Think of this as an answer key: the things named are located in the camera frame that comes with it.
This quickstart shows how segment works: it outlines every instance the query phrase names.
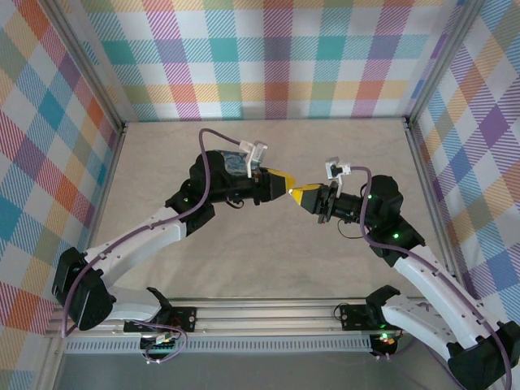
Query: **cable connector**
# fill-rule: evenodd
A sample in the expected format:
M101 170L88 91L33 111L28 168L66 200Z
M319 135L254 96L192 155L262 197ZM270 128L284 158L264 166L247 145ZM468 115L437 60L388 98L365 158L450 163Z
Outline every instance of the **cable connector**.
M170 331L161 333L160 335L155 337L155 344L162 344L162 343L165 343L165 342L167 343L167 342L170 341L172 336L173 335L171 334Z
M240 150L247 153L245 156L245 167L247 170L247 177L253 177L252 174L252 163L262 163L264 156L266 155L267 145L261 141L255 141L253 144L248 141L241 140L238 146Z
M352 173L350 171L350 164L340 161L339 157L332 157L325 162L325 171L327 171L327 178L329 180L338 180L336 197L340 197L341 190L343 189L343 180L341 178Z

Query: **white mounting bracket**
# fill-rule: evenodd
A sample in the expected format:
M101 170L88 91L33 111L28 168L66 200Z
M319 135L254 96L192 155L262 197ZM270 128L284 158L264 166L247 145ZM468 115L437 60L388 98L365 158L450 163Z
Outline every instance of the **white mounting bracket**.
M176 215L177 213L172 208L161 207L157 213L149 217L143 223L137 225L135 228L141 228L142 226L150 227L152 223L164 221ZM105 248L122 236L124 235L121 235L114 240L110 240L105 244L101 244L98 247L87 249L85 260L87 262L92 262L96 256L103 253ZM165 223L154 229L144 230L118 245L117 248L112 250L110 253L105 254L103 260L96 264L93 269L103 271L103 282L105 283L106 288L110 288L121 276L137 264L144 262L150 255L172 242L182 240L185 237L186 224L179 220Z
M245 167L247 169L247 177L251 178L253 176L251 163L262 163L262 160L266 155L267 145L261 141L255 141L252 144L251 142L240 140L240 145L238 147L240 150L247 153L247 156L245 156Z
M327 178L329 180L338 180L338 191L336 197L340 197L341 190L343 189L342 177L350 175L350 164L340 161L339 157L331 157L325 162L325 171L327 171Z
M393 268L412 282L421 294L433 305L435 310L437 310L443 320L449 325L461 347L469 349L478 344L476 341L477 338L488 338L490 333L486 327L478 320L475 313L466 306L464 301L457 297L452 289L444 282L444 280L452 281L453 278L444 269L441 262L437 260L431 248L429 246L418 245L412 249L412 252L426 260L433 268L436 268L437 271L430 271L419 260L411 256L399 258ZM499 319L494 314L476 302L457 282L453 283L453 287L456 288L460 294L464 295L467 301L478 308L480 314L487 320L495 332L498 331L499 326L497 323Z
M441 317L417 306L402 295L390 298L381 310L388 323L405 329L448 361L448 343L455 343L457 339Z

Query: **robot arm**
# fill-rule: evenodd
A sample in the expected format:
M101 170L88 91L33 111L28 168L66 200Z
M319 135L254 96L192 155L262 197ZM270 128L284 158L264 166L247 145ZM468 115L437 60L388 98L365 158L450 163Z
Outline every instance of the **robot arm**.
M328 186L308 184L290 191L298 205L318 215L318 223L336 217L363 225L362 235L374 253L411 281L440 314L439 318L384 286L366 299L366 314L373 324L393 325L420 339L448 362L455 378L468 389L486 388L506 372L509 363L516 365L520 327L515 322L501 323L454 282L401 216L403 197L395 180L384 175L372 178L368 169L350 167L338 158L330 159L326 169L330 180L348 175L351 169L366 171L368 192L360 197L342 193L335 181Z
M81 331L107 319L166 323L167 316L161 317L171 307L159 291L155 288L148 288L148 291L117 288L115 282L151 254L204 226L215 216L214 203L226 202L238 208L233 203L253 199L254 204L259 205L281 197L294 185L290 175L260 167L266 145L244 141L240 145L247 154L203 152L209 167L210 187L206 200L198 208L208 184L202 154L189 169L189 179L180 190L146 221L85 253L76 248L62 253L52 291L58 302L67 308L67 296L76 283L76 290L69 298L68 314Z

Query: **cable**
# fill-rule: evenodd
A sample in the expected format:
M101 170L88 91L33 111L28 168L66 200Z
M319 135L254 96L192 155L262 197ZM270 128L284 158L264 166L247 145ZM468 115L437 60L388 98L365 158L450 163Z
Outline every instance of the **cable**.
M359 240L360 238L363 238L363 236L357 236L357 237L350 237L350 236L346 236L345 234L343 234L343 232L341 231L340 229L340 222L342 221L342 219L338 219L338 232L340 232L340 234L344 237L344 238L348 238L349 240Z
M361 188L359 189L359 196L360 197L363 197L363 189L365 189L366 187L366 183L364 185L361 186Z
M175 352L170 353L169 355L167 355L166 357L163 357L162 359L151 358L150 355L148 354L148 352L150 351L152 346L148 345L145 348L145 359L147 362L158 363L158 364L164 363L164 362L167 362L168 360L174 358L175 356L177 356L179 353L181 353L182 351L184 351L186 349L186 345L188 344L188 333L186 333L186 331L184 331L184 329L182 329L181 327L173 327L171 325L162 325L159 323L149 323L147 321L139 321L137 319L132 319L131 321L136 324L143 325L145 327L155 327L155 328L160 328L160 329L168 329L168 330L171 330L174 332L179 332L182 336L184 336L184 343L182 343Z
M426 261L424 258L419 256L418 254L407 250L405 248L401 248L399 246L395 245L387 245L387 244L381 244L379 242L376 242L372 240L367 234L365 230L365 214L366 214L366 208L368 207L368 195L371 193L372 188L372 172L367 167L350 167L352 171L364 171L366 173L366 188L365 192L363 193L363 203L361 207L361 215L359 220L359 225L361 227L361 234L365 241L375 248L381 248L381 249L388 249L388 250L396 250L397 252L401 252L402 254L406 254L418 262L420 262L423 266L425 266L427 269L429 269L431 272L437 272L438 269L432 266L428 261ZM501 342L500 337L496 334L496 332L493 330L492 326L488 323L488 321L484 318L484 316L480 313L479 309L476 308L464 294L462 294L458 288L453 285L452 280L448 279L444 274L439 273L438 277L443 280L445 284L448 285L448 287L452 290L452 292L466 305L468 309L470 309L475 317L483 324L486 331L489 332L489 334L492 336L493 340L496 342L496 345L498 346L498 349L500 350L500 355L502 356L502 360L504 361L504 367L505 367L505 389L511 390L513 387L513 373L511 372L511 362L509 361L509 358L507 356L507 351L505 350L504 345Z
M435 361L436 361L437 363L439 363L439 366L441 366L442 369L444 370L444 372L445 372L446 374L449 375L449 378L450 378L450 379L451 379L451 380L452 380L452 381L453 381L453 382L454 382L454 383L455 383L459 388L461 388L462 390L465 390L465 389L464 389L464 386L462 386L460 383L458 383L457 378L455 378L455 377L453 376L452 372L451 372L448 368L446 368L446 366L444 365L444 363L443 363L443 362L442 362L442 361L441 361L441 360L440 360L440 359L439 359L439 358L434 354L434 352L431 350L431 348L428 347L427 345L425 345L425 346L426 346L426 349L427 349L428 353L430 353L431 357L434 358Z
M347 306L347 305L348 305L347 303L340 303L339 305L337 305L334 308L334 310L332 311L332 315L334 316L335 319L337 319L338 321L341 321L341 318L336 315L336 310L338 310L341 306Z
M378 356L376 357L376 360L379 360L379 358L387 358L387 362L393 364L393 366L394 366L395 368L397 368L397 369L398 369L398 370L399 370L399 371L400 371L400 372L401 372L401 373L402 373L406 378L408 378L410 381L412 381L412 382L414 382L415 384L417 384L420 388L423 388L423 389L425 389L425 390L430 390L430 388L427 388L427 387L424 386L422 383L420 383L420 382L418 382L416 379L412 378L412 377L411 377L411 376L406 372L406 370L401 369L401 368L399 367L399 365L396 364L393 360L390 360L389 355L384 354L384 353L381 353L380 351L376 351L375 349L374 349L373 352L374 352L376 355L378 355Z
M400 351L396 351L394 353L394 355L402 355L403 353L405 353L406 351L408 351L410 348L412 348L415 343L417 342L417 339L414 337L407 345L405 345L405 347L400 350Z
M157 226L161 226L165 223L175 222L179 219L182 219L184 217L187 217L188 215L194 213L198 209L202 207L206 199L208 198L208 195L210 193L210 164L208 163L208 157L206 155L206 149L204 148L204 140L202 138L202 135L205 132L210 132L211 134L214 134L220 138L223 138L226 141L231 142L232 144L239 145L240 142L233 140L232 138L229 138L228 136L224 136L223 134L216 132L215 130L211 128L203 128L198 133L198 143L201 147L201 156L202 156L202 162L204 164L204 176L206 177L206 183L204 188L204 193L202 194L201 200L190 210L185 211L184 213L178 214L174 217L164 219L162 221L157 221L155 223L152 223L150 225L145 225L138 227L136 230L133 230L118 240L114 241L112 244L108 245L98 256L96 256L89 264L87 264L83 270L78 274L78 276L74 279L74 282L72 282L71 287L69 288L69 292L67 294L67 298L65 300L65 304L63 305L63 316L62 316L62 329L61 329L61 336L62 338L66 338L68 335L71 334L71 332L76 329L76 325L74 324L70 329L67 330L67 318L68 313L71 309L72 304L72 298L74 297L74 293L76 292L76 289L78 288L78 285L80 284L81 279L86 275L86 273L92 269L93 266L96 265L97 262L99 262L102 258L104 258L107 254L109 254L113 249L115 249L117 246L123 244L126 240L136 236L137 234L144 232L145 230L152 230L156 228Z
M226 204L228 206L230 206L232 209L235 209L235 210L240 210L242 207L244 207L244 201L243 200L240 200L237 203L237 204L239 204L239 206L233 205L230 201L226 201Z

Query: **plaid wallpaper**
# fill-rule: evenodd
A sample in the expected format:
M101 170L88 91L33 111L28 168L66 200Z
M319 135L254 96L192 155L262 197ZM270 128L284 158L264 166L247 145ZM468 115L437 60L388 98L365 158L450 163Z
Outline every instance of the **plaid wallpaper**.
M463 3L61 1L121 115L141 121L403 115Z
M520 322L520 0L487 0L419 121L474 296Z
M37 0L0 2L0 389L29 387L58 255L85 247L116 132Z

